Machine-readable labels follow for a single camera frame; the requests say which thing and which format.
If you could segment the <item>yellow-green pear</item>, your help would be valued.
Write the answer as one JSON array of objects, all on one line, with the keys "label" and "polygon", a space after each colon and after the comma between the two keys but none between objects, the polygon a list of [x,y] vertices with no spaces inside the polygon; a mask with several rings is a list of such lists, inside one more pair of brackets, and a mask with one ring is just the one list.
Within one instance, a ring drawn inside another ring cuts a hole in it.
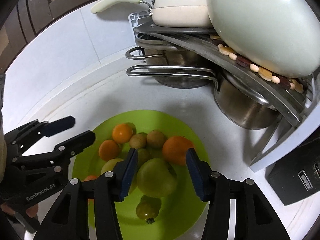
[{"label": "yellow-green pear", "polygon": [[108,172],[108,171],[113,171],[115,165],[121,161],[124,161],[124,159],[122,158],[114,158],[114,159],[111,159],[109,161],[107,161],[103,167],[101,168],[101,172],[100,174],[104,174],[105,172]]}]

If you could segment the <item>green fruit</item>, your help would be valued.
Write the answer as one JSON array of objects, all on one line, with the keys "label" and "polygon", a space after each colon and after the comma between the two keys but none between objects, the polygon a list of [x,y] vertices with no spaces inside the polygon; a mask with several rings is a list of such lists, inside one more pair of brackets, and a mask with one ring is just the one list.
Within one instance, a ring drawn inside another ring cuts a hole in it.
[{"label": "green fruit", "polygon": [[114,159],[120,153],[120,146],[113,140],[105,140],[99,146],[98,154],[103,161]]}]

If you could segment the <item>small green tomato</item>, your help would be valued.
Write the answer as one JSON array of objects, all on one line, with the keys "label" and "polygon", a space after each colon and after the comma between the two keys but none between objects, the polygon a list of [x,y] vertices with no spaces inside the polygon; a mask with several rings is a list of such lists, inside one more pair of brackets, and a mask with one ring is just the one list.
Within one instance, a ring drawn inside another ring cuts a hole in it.
[{"label": "small green tomato", "polygon": [[143,195],[136,207],[136,215],[147,224],[153,224],[159,215],[162,206],[160,198],[153,198]]},{"label": "small green tomato", "polygon": [[145,162],[147,162],[152,158],[150,152],[145,148],[139,148],[137,150],[137,153],[138,153],[138,161],[137,161],[138,168],[140,168]]}]

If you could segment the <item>green apple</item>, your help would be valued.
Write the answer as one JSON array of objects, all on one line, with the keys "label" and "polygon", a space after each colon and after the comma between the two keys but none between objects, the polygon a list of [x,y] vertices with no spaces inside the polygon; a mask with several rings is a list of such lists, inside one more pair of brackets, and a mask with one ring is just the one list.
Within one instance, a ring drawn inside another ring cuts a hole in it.
[{"label": "green apple", "polygon": [[166,197],[176,190],[177,185],[176,171],[163,159],[150,159],[138,170],[137,187],[148,197]]}]

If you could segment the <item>small orange tangerine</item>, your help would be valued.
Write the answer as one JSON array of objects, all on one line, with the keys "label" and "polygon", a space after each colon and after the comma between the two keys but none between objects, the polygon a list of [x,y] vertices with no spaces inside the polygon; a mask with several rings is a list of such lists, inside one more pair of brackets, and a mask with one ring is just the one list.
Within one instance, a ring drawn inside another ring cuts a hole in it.
[{"label": "small orange tangerine", "polygon": [[133,135],[134,130],[128,123],[118,124],[112,130],[112,139],[118,144],[129,142]]}]

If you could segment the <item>small brown longan fruit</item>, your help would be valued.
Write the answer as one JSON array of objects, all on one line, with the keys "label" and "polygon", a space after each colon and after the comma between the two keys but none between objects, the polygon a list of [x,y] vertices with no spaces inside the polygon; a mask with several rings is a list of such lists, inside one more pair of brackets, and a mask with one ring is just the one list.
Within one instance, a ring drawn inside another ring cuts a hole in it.
[{"label": "small brown longan fruit", "polygon": [[147,144],[151,148],[160,149],[167,140],[166,136],[159,130],[153,130],[146,136]]}]

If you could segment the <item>large orange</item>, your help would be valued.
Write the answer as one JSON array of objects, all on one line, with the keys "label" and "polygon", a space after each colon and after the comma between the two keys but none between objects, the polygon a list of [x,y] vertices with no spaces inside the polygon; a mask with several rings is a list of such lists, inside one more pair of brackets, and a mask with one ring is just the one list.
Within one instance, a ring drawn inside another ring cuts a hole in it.
[{"label": "large orange", "polygon": [[94,199],[94,185],[97,178],[96,175],[89,175],[82,181],[87,199]]}]

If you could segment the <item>green plastic plate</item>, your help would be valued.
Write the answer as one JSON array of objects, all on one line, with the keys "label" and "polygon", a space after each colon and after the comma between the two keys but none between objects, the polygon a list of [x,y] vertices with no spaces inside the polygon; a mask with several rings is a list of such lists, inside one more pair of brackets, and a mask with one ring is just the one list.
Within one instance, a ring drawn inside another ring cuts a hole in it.
[{"label": "green plastic plate", "polygon": [[[209,160],[201,140],[187,124],[163,112],[135,110],[115,115],[93,130],[96,140],[76,156],[72,176],[80,180],[90,175],[98,176],[105,163],[98,156],[100,144],[111,138],[112,129],[116,125],[127,122],[134,124],[137,132],[148,133],[157,129],[167,137],[185,137],[194,143],[201,160]],[[176,239],[187,232],[202,215],[206,204],[196,195],[187,168],[179,165],[173,168],[177,173],[177,189],[161,199],[162,206],[155,223],[147,224],[136,216],[136,206],[143,195],[139,189],[130,193],[123,202],[115,204],[123,239]]]}]

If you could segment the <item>black knife block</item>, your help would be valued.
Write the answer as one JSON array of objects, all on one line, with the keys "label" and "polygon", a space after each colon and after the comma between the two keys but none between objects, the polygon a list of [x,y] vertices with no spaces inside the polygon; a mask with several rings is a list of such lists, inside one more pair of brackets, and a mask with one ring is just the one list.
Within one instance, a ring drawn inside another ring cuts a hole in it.
[{"label": "black knife block", "polygon": [[266,179],[285,206],[319,192],[319,139],[278,160]]}]

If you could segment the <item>steel pot right bottom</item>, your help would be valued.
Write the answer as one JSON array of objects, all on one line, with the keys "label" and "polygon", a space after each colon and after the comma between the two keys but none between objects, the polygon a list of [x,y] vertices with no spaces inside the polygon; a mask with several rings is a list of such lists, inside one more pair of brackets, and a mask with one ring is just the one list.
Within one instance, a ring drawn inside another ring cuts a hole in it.
[{"label": "steel pot right bottom", "polygon": [[245,129],[263,129],[276,122],[280,113],[261,94],[225,71],[214,88],[221,112]]}]

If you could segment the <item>steel pot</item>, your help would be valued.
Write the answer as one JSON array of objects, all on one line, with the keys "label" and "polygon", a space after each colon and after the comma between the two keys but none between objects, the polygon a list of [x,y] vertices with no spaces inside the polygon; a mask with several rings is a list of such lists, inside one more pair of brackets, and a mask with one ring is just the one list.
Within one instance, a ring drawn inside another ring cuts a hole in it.
[{"label": "steel pot", "polygon": [[245,129],[263,129],[276,122],[280,113],[261,94],[225,71],[214,88],[221,112]]},{"label": "steel pot", "polygon": [[[211,69],[214,66],[192,51],[147,34],[138,34],[135,42],[136,47],[125,54],[127,59],[142,60],[151,66],[165,66],[169,73],[183,73],[186,71],[183,67]],[[207,80],[177,76],[156,76],[155,80],[164,86],[180,89],[198,88],[208,83]]]}]

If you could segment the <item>metal corner shelf rack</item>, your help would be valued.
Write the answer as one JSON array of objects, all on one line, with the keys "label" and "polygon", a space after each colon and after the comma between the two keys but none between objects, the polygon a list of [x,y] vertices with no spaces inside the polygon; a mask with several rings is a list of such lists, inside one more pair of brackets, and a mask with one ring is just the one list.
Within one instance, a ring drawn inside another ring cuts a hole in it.
[{"label": "metal corner shelf rack", "polygon": [[191,66],[138,65],[127,70],[129,76],[152,76],[159,79],[201,79],[212,81],[220,88],[218,78],[224,77],[246,97],[259,106],[277,111],[289,124],[278,141],[264,147],[251,161],[250,169],[257,172],[266,168],[297,148],[319,127],[319,76],[306,78],[303,94],[283,89],[271,81],[233,62],[219,53],[208,37],[213,33],[206,28],[169,28],[155,25],[147,11],[128,16],[135,39],[145,34],[147,42],[156,39],[157,50],[165,50],[164,42],[183,48],[209,61],[207,68]]}]

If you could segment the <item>beaded wooden trivet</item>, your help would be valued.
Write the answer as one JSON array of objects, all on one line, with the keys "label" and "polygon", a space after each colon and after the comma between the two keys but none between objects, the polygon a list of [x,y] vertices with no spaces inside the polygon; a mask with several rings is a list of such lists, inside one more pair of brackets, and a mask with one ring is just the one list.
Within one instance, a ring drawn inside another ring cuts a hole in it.
[{"label": "beaded wooden trivet", "polygon": [[258,74],[263,80],[278,84],[285,90],[295,90],[300,94],[304,92],[303,85],[296,79],[291,79],[275,74],[270,70],[255,64],[251,60],[243,57],[235,50],[227,46],[219,35],[210,35],[209,38],[211,39],[212,43],[218,47],[218,51],[220,54],[229,57],[238,65],[244,68],[248,68],[251,72]]}]

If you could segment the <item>white saucepan lower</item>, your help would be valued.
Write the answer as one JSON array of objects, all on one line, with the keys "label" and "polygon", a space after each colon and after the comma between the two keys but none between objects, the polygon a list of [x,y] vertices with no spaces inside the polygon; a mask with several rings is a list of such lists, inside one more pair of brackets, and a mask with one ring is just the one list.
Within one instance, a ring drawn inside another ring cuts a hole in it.
[{"label": "white saucepan lower", "polygon": [[154,6],[144,0],[100,0],[91,7],[91,13],[100,13],[119,3],[146,4],[154,24],[161,27],[212,27],[206,0],[157,0]]}]

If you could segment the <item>white ceramic pot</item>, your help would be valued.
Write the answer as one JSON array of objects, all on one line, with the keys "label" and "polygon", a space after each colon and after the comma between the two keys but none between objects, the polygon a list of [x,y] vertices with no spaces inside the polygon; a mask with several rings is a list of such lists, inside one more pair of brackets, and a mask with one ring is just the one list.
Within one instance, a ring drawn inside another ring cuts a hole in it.
[{"label": "white ceramic pot", "polygon": [[319,67],[319,20],[305,0],[207,0],[223,41],[252,62],[286,77]]}]

